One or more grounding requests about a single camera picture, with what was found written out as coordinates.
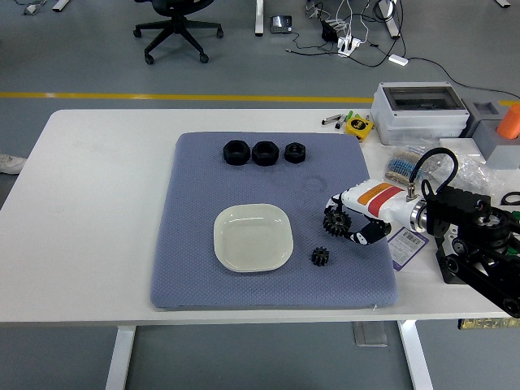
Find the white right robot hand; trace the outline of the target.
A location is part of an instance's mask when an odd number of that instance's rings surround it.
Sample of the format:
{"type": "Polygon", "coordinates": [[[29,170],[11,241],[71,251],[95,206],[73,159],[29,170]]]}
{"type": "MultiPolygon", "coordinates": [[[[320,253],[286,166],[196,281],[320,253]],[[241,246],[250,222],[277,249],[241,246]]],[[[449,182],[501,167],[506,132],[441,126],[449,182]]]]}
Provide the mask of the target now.
{"type": "Polygon", "coordinates": [[[324,211],[323,228],[333,236],[370,245],[386,237],[393,222],[419,231],[424,207],[423,200],[417,197],[410,200],[404,189],[368,179],[330,198],[324,211]],[[357,232],[352,231],[348,210],[364,215],[368,224],[357,232]]]}

